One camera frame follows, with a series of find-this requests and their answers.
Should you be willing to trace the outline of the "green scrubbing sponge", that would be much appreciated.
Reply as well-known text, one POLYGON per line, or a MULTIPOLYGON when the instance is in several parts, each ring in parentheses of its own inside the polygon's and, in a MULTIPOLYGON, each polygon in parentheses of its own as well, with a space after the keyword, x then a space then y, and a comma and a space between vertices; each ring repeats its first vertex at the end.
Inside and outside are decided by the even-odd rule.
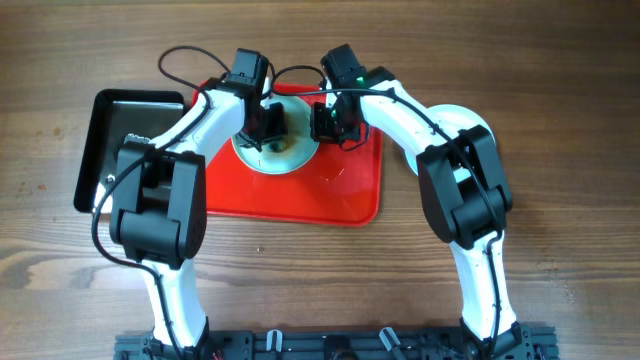
POLYGON ((282 153, 288 149, 289 145, 286 140, 274 140, 268 142, 263 148, 271 153, 282 153))

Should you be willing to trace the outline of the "light blue plate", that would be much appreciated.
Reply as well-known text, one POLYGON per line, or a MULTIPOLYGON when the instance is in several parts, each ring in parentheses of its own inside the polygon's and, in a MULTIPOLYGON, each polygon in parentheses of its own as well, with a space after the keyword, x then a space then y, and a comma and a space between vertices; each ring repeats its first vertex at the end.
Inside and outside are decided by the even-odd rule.
POLYGON ((267 175, 303 167, 319 147, 310 135, 311 107, 299 97, 273 96, 263 104, 272 137, 265 138, 258 151, 237 134, 232 138, 236 155, 251 170, 267 175))
MULTIPOLYGON (((431 106, 427 108, 427 110, 429 112, 429 118, 439 125, 451 138, 458 136, 460 130, 467 130, 480 125, 489 131, 495 142, 495 136, 488 123, 469 108, 454 104, 440 104, 431 106)), ((431 128, 429 128, 428 135, 431 142, 435 145, 441 145, 445 142, 444 139, 437 135, 431 128)), ((417 176, 416 154, 405 151, 405 158, 409 168, 417 176)), ((453 169, 453 174, 457 182, 470 178, 469 171, 463 170, 461 165, 454 166, 453 169)))

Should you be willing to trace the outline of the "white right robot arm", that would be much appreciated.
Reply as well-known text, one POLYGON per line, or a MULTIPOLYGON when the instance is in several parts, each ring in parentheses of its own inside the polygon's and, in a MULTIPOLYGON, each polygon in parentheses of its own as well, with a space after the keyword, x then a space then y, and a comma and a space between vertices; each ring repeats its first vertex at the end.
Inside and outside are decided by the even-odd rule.
POLYGON ((413 157, 427 223, 454 256, 465 339, 486 359, 503 355, 516 345, 502 257, 513 197, 487 123, 461 106, 422 105, 387 69, 361 65, 347 44, 320 64, 327 102, 312 112, 314 138, 356 139, 367 123, 413 157))

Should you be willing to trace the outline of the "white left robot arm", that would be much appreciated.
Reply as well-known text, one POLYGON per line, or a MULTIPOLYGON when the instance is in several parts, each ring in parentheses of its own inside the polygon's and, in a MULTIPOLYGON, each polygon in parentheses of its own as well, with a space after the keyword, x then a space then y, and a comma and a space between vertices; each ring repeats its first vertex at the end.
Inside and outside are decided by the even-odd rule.
POLYGON ((261 103, 272 71, 262 54, 239 49, 232 66, 194 89, 193 107, 165 133, 119 151, 109 232, 120 264, 142 271, 155 326, 145 352, 164 359, 212 355, 208 318, 199 301, 194 258, 204 239, 206 168, 231 138, 261 151, 274 141, 261 103))

